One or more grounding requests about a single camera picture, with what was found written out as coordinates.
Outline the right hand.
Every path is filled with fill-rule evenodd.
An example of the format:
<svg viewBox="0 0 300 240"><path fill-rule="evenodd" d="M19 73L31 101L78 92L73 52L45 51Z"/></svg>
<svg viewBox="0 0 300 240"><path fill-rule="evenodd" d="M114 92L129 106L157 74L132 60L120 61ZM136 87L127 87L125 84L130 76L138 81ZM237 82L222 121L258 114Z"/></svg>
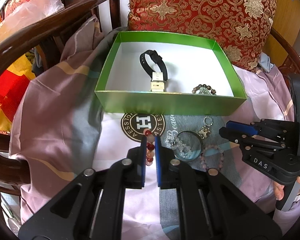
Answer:
<svg viewBox="0 0 300 240"><path fill-rule="evenodd" d="M300 184L300 177L298 177L296 181ZM283 197L284 197L284 186L283 185L281 185L277 182L273 182L273 191L274 191L276 200L283 199Z"/></svg>

